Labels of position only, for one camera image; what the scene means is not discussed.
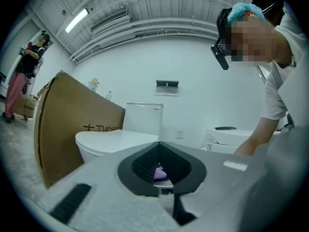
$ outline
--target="wall outlet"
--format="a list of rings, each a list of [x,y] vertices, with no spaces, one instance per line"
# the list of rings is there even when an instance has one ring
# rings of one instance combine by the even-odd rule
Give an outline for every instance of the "wall outlet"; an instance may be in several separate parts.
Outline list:
[[[182,130],[176,131],[176,138],[178,138],[178,139],[182,139],[183,138],[183,131]]]

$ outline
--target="gray floor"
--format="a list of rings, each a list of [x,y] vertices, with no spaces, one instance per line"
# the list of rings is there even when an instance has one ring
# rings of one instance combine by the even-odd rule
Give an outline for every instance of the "gray floor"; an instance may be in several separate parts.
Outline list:
[[[4,111],[0,101],[0,112]],[[35,203],[46,193],[34,156],[34,121],[16,117],[12,124],[0,119],[1,163],[11,178],[16,191]]]

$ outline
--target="fluorescent light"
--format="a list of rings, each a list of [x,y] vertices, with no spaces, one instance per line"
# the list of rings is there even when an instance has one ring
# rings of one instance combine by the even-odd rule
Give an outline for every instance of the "fluorescent light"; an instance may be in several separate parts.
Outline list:
[[[76,24],[88,14],[89,14],[89,11],[87,9],[83,9],[67,26],[66,32],[69,33],[72,30],[72,28],[75,27]]]

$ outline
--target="pink pants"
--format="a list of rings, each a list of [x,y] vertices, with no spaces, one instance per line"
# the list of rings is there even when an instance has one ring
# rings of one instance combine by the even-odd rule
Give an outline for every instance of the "pink pants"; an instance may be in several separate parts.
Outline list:
[[[29,78],[25,74],[20,72],[14,73],[5,98],[5,115],[7,118],[10,118],[13,115],[17,98],[28,81]]]

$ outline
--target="brown cardboard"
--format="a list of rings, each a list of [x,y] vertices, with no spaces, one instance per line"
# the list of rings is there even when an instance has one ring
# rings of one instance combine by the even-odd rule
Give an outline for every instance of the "brown cardboard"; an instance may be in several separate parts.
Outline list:
[[[123,107],[59,73],[44,90],[35,121],[35,154],[45,186],[83,164],[76,133],[121,129],[124,114]]]
[[[33,112],[37,101],[31,97],[24,99],[21,95],[18,96],[14,112],[16,114],[33,118]]]

